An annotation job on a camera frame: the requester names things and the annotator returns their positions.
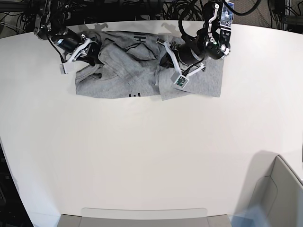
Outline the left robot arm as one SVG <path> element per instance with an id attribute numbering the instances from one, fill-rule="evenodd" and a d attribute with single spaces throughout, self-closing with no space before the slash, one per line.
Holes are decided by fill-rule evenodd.
<path id="1" fill-rule="evenodd" d="M 194 9 L 196 1 L 192 1 L 181 13 L 178 28 L 183 44 L 169 44 L 170 51 L 161 59 L 160 65 L 173 68 L 173 58 L 177 64 L 189 67 L 196 66 L 206 58 L 219 60 L 230 53 L 231 25 L 234 17 L 234 3 L 228 0 L 210 0 L 202 6 L 203 26 L 195 36 L 189 35 L 183 20 Z"/>

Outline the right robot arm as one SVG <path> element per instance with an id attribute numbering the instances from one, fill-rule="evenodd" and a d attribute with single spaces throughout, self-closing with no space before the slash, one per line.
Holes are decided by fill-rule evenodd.
<path id="1" fill-rule="evenodd" d="M 103 0 L 42 0 L 37 3 L 34 34 L 51 44 L 61 63 L 100 64 L 100 35 L 87 29 L 75 32 L 69 26 L 77 22 L 97 22 L 103 4 Z"/>

